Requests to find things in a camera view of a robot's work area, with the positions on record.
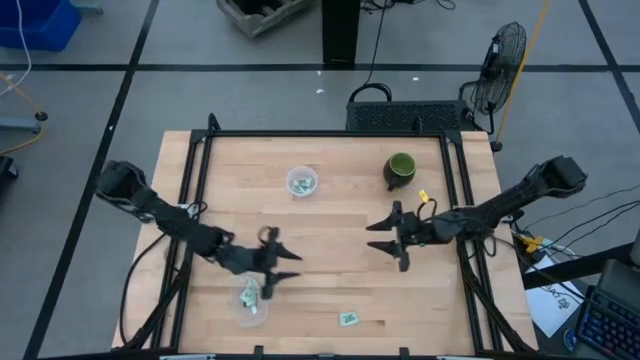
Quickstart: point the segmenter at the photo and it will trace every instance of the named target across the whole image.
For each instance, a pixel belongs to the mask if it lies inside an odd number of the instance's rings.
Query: green cup
[[[409,185],[415,174],[416,162],[406,153],[397,153],[390,157],[382,170],[388,191]]]

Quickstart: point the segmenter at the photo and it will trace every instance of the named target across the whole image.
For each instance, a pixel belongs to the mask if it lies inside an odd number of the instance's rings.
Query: white paper
[[[554,265],[553,261],[548,256],[545,256],[539,263],[535,264],[535,267],[544,269],[551,265]],[[580,293],[570,282],[567,281],[563,284],[569,289]],[[526,293],[531,318],[547,337],[553,336],[582,304],[581,299],[572,295],[558,284],[527,290]]]

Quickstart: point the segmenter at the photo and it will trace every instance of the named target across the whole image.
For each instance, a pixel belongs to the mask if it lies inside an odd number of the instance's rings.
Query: blue bin
[[[80,24],[69,0],[20,0],[22,31],[29,50],[60,51]],[[0,0],[0,46],[22,48],[16,0]]]

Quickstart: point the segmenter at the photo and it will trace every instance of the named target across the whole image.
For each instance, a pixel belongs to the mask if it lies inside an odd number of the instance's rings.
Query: clear plastic cup
[[[255,284],[258,285],[257,303],[255,306],[247,307],[244,301],[241,300],[241,294],[250,281],[254,281]],[[262,283],[258,281],[257,277],[250,275],[240,275],[236,277],[236,284],[231,291],[231,307],[237,319],[240,321],[240,326],[258,326],[267,320],[267,316],[269,315],[269,300],[260,299],[260,286],[262,286]]]
[[[310,167],[298,166],[287,174],[287,189],[295,196],[309,196],[317,187],[318,174]]]

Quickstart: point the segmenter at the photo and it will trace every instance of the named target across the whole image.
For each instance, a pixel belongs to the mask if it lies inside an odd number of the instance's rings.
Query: black cable
[[[140,262],[142,257],[145,256],[149,251],[151,251],[151,249],[153,249],[156,245],[158,245],[160,243],[160,240],[162,240],[166,235],[167,234],[165,233],[160,235],[157,239],[155,239],[151,243],[151,245],[149,245],[146,249],[144,249],[140,253],[140,255],[138,255],[138,257],[136,257],[136,259],[133,261],[133,264],[131,264],[131,267],[129,268],[127,277],[124,280],[124,288],[122,289],[122,298],[120,299],[120,318],[119,318],[120,321],[118,322],[118,330],[120,331],[120,340],[122,341],[123,345],[127,343],[127,337],[124,334],[124,307],[127,302],[127,291],[129,290],[129,281],[131,280],[131,275],[133,274],[133,270],[135,270],[136,266],[138,266],[138,263]]]
[[[574,258],[584,257],[584,255],[576,254],[575,251],[572,254],[572,253],[568,252],[566,249],[565,250],[560,250],[560,249],[554,247],[553,250],[555,250],[555,252],[553,254],[549,254],[549,255],[553,256],[553,255],[555,255],[557,253],[561,253],[562,255],[565,255],[565,256],[571,258],[571,260],[573,260]]]
[[[620,193],[623,193],[623,192],[633,191],[633,190],[635,190],[635,189],[637,189],[637,188],[639,188],[639,187],[640,187],[640,184],[638,184],[638,185],[636,185],[636,186],[633,186],[633,187],[630,187],[630,188],[628,188],[628,189],[617,190],[617,191],[614,191],[614,192],[608,193],[607,195],[603,195],[603,196],[600,196],[600,197],[597,197],[597,198],[591,199],[591,200],[589,200],[589,201],[585,202],[584,204],[574,206],[574,207],[572,207],[572,208],[570,208],[570,209],[567,209],[567,210],[565,210],[565,211],[559,212],[559,213],[557,213],[557,214],[553,214],[553,215],[549,215],[549,216],[542,217],[542,218],[540,218],[540,219],[538,219],[538,220],[536,220],[536,221],[532,222],[531,224],[529,224],[529,225],[525,226],[525,228],[524,228],[524,230],[523,230],[523,231],[527,231],[527,229],[528,229],[528,228],[530,228],[530,227],[532,227],[533,225],[536,225],[536,224],[538,224],[538,223],[540,223],[540,222],[542,222],[542,221],[544,221],[544,220],[551,219],[551,218],[554,218],[554,217],[556,217],[556,216],[564,215],[564,214],[566,214],[566,213],[568,213],[568,212],[571,212],[571,211],[573,211],[573,210],[576,210],[576,209],[582,209],[583,207],[587,207],[587,206],[591,205],[592,203],[594,203],[594,202],[596,202],[596,201],[598,201],[598,200],[606,199],[606,198],[608,198],[608,197],[610,197],[610,196],[613,196],[613,195],[615,195],[615,194],[620,194]]]
[[[395,1],[391,0],[391,5],[388,5],[388,3],[389,3],[389,0],[384,0],[382,15],[380,15],[380,25],[378,25],[378,35],[376,36],[376,46],[373,48],[373,58],[371,59],[371,68],[369,69],[369,76],[367,77],[367,81],[364,82],[364,85],[367,85],[369,83],[369,80],[371,80],[371,75],[373,75],[373,67],[376,64],[376,56],[378,55],[378,44],[380,43],[380,34],[382,33],[382,23],[384,22],[384,14],[387,12],[387,9],[389,9],[395,4]]]
[[[418,221],[422,221],[422,219],[420,218],[420,212],[422,211],[422,208],[427,203],[430,203],[430,202],[433,203],[433,209],[431,210],[431,217],[434,217],[436,215],[436,210],[438,209],[438,202],[436,201],[436,199],[429,198],[429,200],[427,200],[427,202],[422,202],[422,204],[420,204],[420,206],[418,206],[418,211],[416,211],[416,216],[418,217]]]
[[[540,275],[546,277],[547,279],[553,281],[554,283],[557,283],[559,286],[563,287],[565,290],[570,292],[573,296],[577,297],[578,299],[585,300],[585,298],[584,298],[584,296],[582,296],[582,294],[578,294],[577,292],[571,290],[568,286],[563,284],[560,280],[554,278],[553,276],[551,276],[551,275],[545,273],[544,271],[538,269],[537,267],[535,267],[531,262],[529,262],[529,260],[527,260],[524,256],[522,256],[522,254],[520,254],[520,252],[518,252],[518,248],[516,248],[515,245],[513,245],[510,242],[508,242],[507,240],[500,239],[500,238],[495,237],[493,235],[491,235],[491,237],[494,238],[497,241],[500,241],[500,242],[503,242],[503,243],[509,245],[514,250],[514,252],[516,253],[516,256],[520,259],[520,261],[522,261],[525,265],[527,265],[530,268],[532,268],[535,272],[537,272]]]
[[[198,212],[196,213],[196,215],[200,215],[203,212],[205,212],[208,208],[209,208],[209,204],[207,204],[204,201],[200,201],[199,203],[192,203],[187,207],[187,212],[189,211],[189,209],[192,206],[195,205],[199,205],[199,209]],[[151,245],[149,245],[146,249],[144,249],[140,255],[138,255],[138,257],[135,258],[135,260],[133,260],[133,263],[131,264],[131,267],[129,268],[129,272],[127,273],[127,277],[124,280],[124,288],[122,289],[122,298],[120,299],[120,315],[119,315],[119,322],[118,322],[118,331],[120,332],[120,340],[122,341],[122,344],[126,344],[127,343],[127,337],[124,333],[124,308],[127,302],[127,292],[129,290],[129,282],[131,281],[131,275],[133,275],[133,271],[135,270],[136,266],[138,266],[138,263],[140,262],[140,260],[142,260],[142,258],[149,253],[149,251],[151,251],[151,249],[153,249],[156,245],[158,245],[160,243],[160,241],[166,236],[167,234],[162,233],[162,235],[160,235],[157,239],[155,239]]]
[[[640,200],[636,200],[636,201],[632,201],[632,202],[629,202],[629,203],[626,203],[626,204],[622,204],[622,205],[620,205],[620,206],[618,206],[618,207],[616,207],[616,208],[614,208],[614,209],[611,209],[611,210],[609,210],[609,211],[605,212],[604,214],[600,214],[600,215],[598,215],[598,216],[596,216],[596,217],[593,217],[593,218],[591,218],[591,219],[589,219],[589,220],[587,220],[587,221],[585,221],[585,222],[583,222],[583,223],[580,223],[580,224],[578,224],[578,225],[576,225],[576,226],[572,227],[571,229],[569,229],[569,230],[568,230],[567,232],[565,232],[564,234],[562,234],[562,236],[560,236],[559,238],[557,238],[556,240],[554,240],[553,242],[551,242],[551,244],[545,245],[545,246],[541,247],[540,249],[542,250],[542,249],[548,249],[548,248],[552,247],[552,246],[553,246],[553,245],[555,245],[558,241],[560,241],[560,240],[564,239],[564,238],[565,238],[565,236],[569,235],[569,234],[570,234],[571,232],[573,232],[574,230],[579,229],[579,228],[581,228],[581,227],[583,227],[583,226],[585,226],[585,225],[587,225],[587,224],[589,224],[589,223],[592,223],[592,222],[594,222],[594,221],[596,221],[596,220],[600,219],[601,217],[605,217],[605,216],[607,216],[607,215],[611,214],[612,212],[614,212],[614,211],[616,211],[616,210],[618,210],[618,209],[624,208],[624,207],[629,206],[629,205],[639,204],[639,203],[640,203]]]
[[[485,253],[485,255],[487,255],[488,257],[495,257],[497,254],[497,246],[496,246],[496,240],[493,240],[493,251],[489,251],[489,249],[487,248],[487,243],[485,241],[482,242],[482,251]],[[476,255],[478,254],[477,251],[474,251],[473,254],[469,255],[469,257],[467,257],[467,260],[471,260],[474,257],[476,257]]]
[[[436,0],[436,2],[438,3],[438,5],[440,5],[441,8],[447,10],[455,10],[457,7],[456,3],[453,0]]]
[[[395,5],[395,0],[390,0],[389,4],[387,4],[387,0],[385,0],[384,5],[378,5],[374,0],[364,0],[360,4],[360,10],[366,10],[371,13],[372,11],[391,9]]]
[[[577,241],[582,240],[582,239],[584,239],[585,237],[587,237],[587,236],[589,236],[589,235],[593,234],[594,232],[596,232],[596,231],[598,231],[598,230],[602,229],[603,227],[605,227],[605,226],[609,225],[609,223],[610,223],[610,222],[612,222],[613,220],[615,220],[618,216],[620,216],[620,215],[622,215],[622,214],[626,213],[627,211],[631,211],[631,210],[635,209],[635,208],[636,208],[636,207],[638,207],[638,206],[640,206],[640,202],[639,202],[639,203],[637,203],[637,204],[635,204],[635,205],[633,205],[633,206],[631,206],[630,208],[627,208],[627,209],[624,209],[624,210],[620,211],[620,212],[619,212],[619,213],[617,213],[614,217],[612,217],[611,219],[607,220],[607,222],[605,222],[604,224],[601,224],[600,226],[597,226],[597,227],[595,227],[593,230],[589,231],[588,233],[586,233],[586,234],[584,234],[584,235],[582,235],[582,236],[579,236],[579,237],[577,237],[576,239],[572,240],[572,241],[571,241],[567,246],[565,246],[565,248],[568,248],[569,246],[571,246],[571,245],[575,244]]]

